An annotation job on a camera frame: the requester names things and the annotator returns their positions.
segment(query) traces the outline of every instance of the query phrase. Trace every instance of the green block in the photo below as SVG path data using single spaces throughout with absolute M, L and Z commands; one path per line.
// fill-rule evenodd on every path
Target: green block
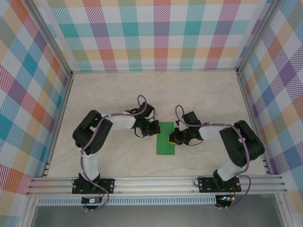
M 169 135 L 175 130 L 174 122 L 159 122 L 161 134 L 157 135 L 157 155 L 175 155 L 175 145 Z

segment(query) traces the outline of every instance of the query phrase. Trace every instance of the beige marble floor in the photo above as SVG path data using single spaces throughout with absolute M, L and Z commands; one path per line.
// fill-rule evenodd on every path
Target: beige marble floor
M 160 121 L 175 121 L 177 104 L 195 111 L 201 122 L 249 122 L 235 73 L 230 72 L 130 72 L 76 74 L 55 147 L 49 177 L 77 176 L 80 155 L 72 133 L 96 109 L 120 113 L 137 107 L 144 95 L 156 108 Z M 156 137 L 135 137 L 133 130 L 110 132 L 98 152 L 102 176 L 212 175 L 227 159 L 222 141 L 206 140 L 199 146 L 176 146 L 174 156 L 156 155 Z M 261 159 L 248 174 L 265 174 Z

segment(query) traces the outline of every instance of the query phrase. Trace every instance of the colorful plaid backdrop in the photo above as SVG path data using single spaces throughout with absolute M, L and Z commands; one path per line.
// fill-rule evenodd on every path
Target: colorful plaid backdrop
M 270 0 L 35 2 L 71 67 L 90 71 L 235 68 Z
M 21 0 L 0 2 L 0 226 L 42 168 L 67 76 Z
M 243 81 L 275 174 L 303 226 L 303 0 L 284 0 Z

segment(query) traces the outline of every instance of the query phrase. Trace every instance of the black mounting bracket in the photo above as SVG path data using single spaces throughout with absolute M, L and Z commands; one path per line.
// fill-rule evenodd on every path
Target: black mounting bracket
M 227 184 L 220 189 L 214 183 L 213 177 L 199 177 L 198 178 L 199 192 L 241 192 L 240 181 L 237 177 L 232 178 Z
M 108 191 L 109 194 L 114 193 L 115 188 L 115 180 L 109 178 L 100 178 L 100 175 L 93 180 L 94 183 L 103 187 L 105 190 Z M 99 194 L 100 189 L 94 186 L 92 183 L 87 181 L 81 174 L 79 174 L 79 178 L 75 179 L 72 182 L 72 194 Z

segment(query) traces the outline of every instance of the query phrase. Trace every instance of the cable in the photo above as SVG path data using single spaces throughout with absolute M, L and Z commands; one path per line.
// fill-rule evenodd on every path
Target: cable
M 236 198 L 236 189 L 232 184 L 231 184 L 231 187 L 233 189 L 233 196 L 232 197 Z
M 186 125 L 186 126 L 188 126 L 188 127 L 207 127 L 207 126 L 222 127 L 222 126 L 227 126 L 227 127 L 231 127 L 232 129 L 234 129 L 235 132 L 238 134 L 238 136 L 239 136 L 239 138 L 240 138 L 240 140 L 241 140 L 241 142 L 242 142 L 242 144 L 243 144 L 243 147 L 244 147 L 244 150 L 245 150 L 245 154 L 246 154 L 246 163 L 247 163 L 245 169 L 242 170 L 242 171 L 240 171 L 240 172 L 238 172 L 236 175 L 240 175 L 240 174 L 242 174 L 242 173 L 245 173 L 245 172 L 248 170 L 248 168 L 249 168 L 249 166 L 250 166 L 250 154 L 249 154 L 249 152 L 248 152 L 248 149 L 247 149 L 247 146 L 246 146 L 246 143 L 245 143 L 244 138 L 242 137 L 241 133 L 239 132 L 239 130 L 238 130 L 235 126 L 233 126 L 232 124 L 227 124 L 227 123 L 226 123 L 226 124 L 224 124 L 224 123 L 187 124 L 187 123 L 185 123 L 185 122 L 179 117 L 179 115 L 178 115 L 178 113 L 177 113 L 178 107 L 180 107 L 180 108 L 182 109 L 182 112 L 184 113 L 183 107 L 182 107 L 181 105 L 177 105 L 176 108 L 175 108 L 175 114 L 176 114 L 176 116 L 177 116 L 177 119 L 178 119 L 182 124 L 184 124 L 184 125 Z
M 197 145 L 201 144 L 202 142 L 203 142 L 203 141 L 201 141 L 201 142 L 199 142 L 199 143 L 196 143 L 196 144 L 192 144 L 192 145 L 188 144 L 188 146 L 197 146 Z
M 101 189 L 99 189 L 99 195 L 98 195 L 98 198 L 99 198 L 99 201 L 101 201 L 104 197 L 104 191 L 103 191 L 103 195 L 102 197 L 100 197 L 100 193 L 101 193 Z
M 227 127 L 231 127 L 232 129 L 234 129 L 234 131 L 237 133 L 237 135 L 239 136 L 242 144 L 243 144 L 243 147 L 244 147 L 244 150 L 245 150 L 245 154 L 246 154 L 246 167 L 245 169 L 243 169 L 242 171 L 236 173 L 236 175 L 238 175 L 239 177 L 247 177 L 249 179 L 249 185 L 248 185 L 248 188 L 247 188 L 247 191 L 245 192 L 245 194 L 243 195 L 243 197 L 235 204 L 229 206 L 229 208 L 232 208 L 232 207 L 235 207 L 237 206 L 248 194 L 248 192 L 250 191 L 250 187 L 251 187 L 251 178 L 248 176 L 248 175 L 240 175 L 240 174 L 243 174 L 245 173 L 249 166 L 250 166 L 250 154 L 248 152 L 248 148 L 246 146 L 246 143 L 245 143 L 245 140 L 244 138 L 242 137 L 241 133 L 239 132 L 239 130 L 233 126 L 232 124 L 224 124 L 224 123 L 209 123 L 209 124 L 187 124 L 185 123 L 178 115 L 178 112 L 177 112 L 177 109 L 178 107 L 181 108 L 182 112 L 183 112 L 183 115 L 184 115 L 184 108 L 181 106 L 181 105 L 177 105 L 176 108 L 175 108 L 175 114 L 176 114 L 176 117 L 177 119 L 183 123 L 184 125 L 188 126 L 188 127 L 207 127 L 207 126 L 217 126 L 217 127 L 222 127 L 222 126 L 227 126 Z
M 197 177 L 197 178 L 194 180 L 194 185 L 195 185 L 196 187 L 199 187 L 199 185 L 196 185 L 196 180 L 197 180 L 199 177 Z
M 89 210 L 89 211 L 91 211 L 91 212 L 94 212 L 94 211 L 97 211 L 97 210 L 101 209 L 102 207 L 104 207 L 104 206 L 108 203 L 108 201 L 109 201 L 109 193 L 108 193 L 108 191 L 107 191 L 105 188 L 103 188 L 103 187 L 101 187 L 100 185 L 94 183 L 94 182 L 87 176 L 86 172 L 84 171 L 84 164 L 83 164 L 84 152 L 85 152 L 86 148 L 88 148 L 88 147 L 90 146 L 90 144 L 92 143 L 92 141 L 94 140 L 94 138 L 95 138 L 95 136 L 96 136 L 96 134 L 97 134 L 97 132 L 98 132 L 98 130 L 99 130 L 99 127 L 100 127 L 101 123 L 104 121 L 104 119 L 106 119 L 106 118 L 108 118 L 108 117 L 110 117 L 110 116 L 137 116 L 137 115 L 140 115 L 140 114 L 144 113 L 144 111 L 146 110 L 146 107 L 147 107 L 147 100 L 146 100 L 146 98 L 145 98 L 143 95 L 138 95 L 137 101 L 138 101 L 138 104 L 139 104 L 139 105 L 140 105 L 140 101 L 139 101 L 139 98 L 140 98 L 140 97 L 142 97 L 142 98 L 144 99 L 144 101 L 145 101 L 144 108 L 143 108 L 140 112 L 134 113 L 134 114 L 133 114 L 133 113 L 130 113 L 130 114 L 129 114 L 129 113 L 118 113 L 118 114 L 117 114 L 117 113 L 114 113 L 114 114 L 110 114 L 110 115 L 104 116 L 103 118 L 101 118 L 101 120 L 99 121 L 98 125 L 96 126 L 95 131 L 94 131 L 93 135 L 91 136 L 89 142 L 88 142 L 88 143 L 81 149 L 81 151 L 80 151 L 80 154 L 81 154 L 80 164 L 81 164 L 81 169 L 82 169 L 83 175 L 85 176 L 85 178 L 86 178 L 91 184 L 93 184 L 94 186 L 98 187 L 99 189 L 101 189 L 102 191 L 104 191 L 104 192 L 107 194 L 107 199 L 106 199 L 105 203 L 103 203 L 102 205 L 98 206 L 98 207 L 95 208 L 94 210 L 93 210 L 93 209 L 88 209 L 87 206 L 86 206 L 86 204 L 84 204 L 84 208 L 86 209 L 85 211 L 88 211 L 88 210 Z

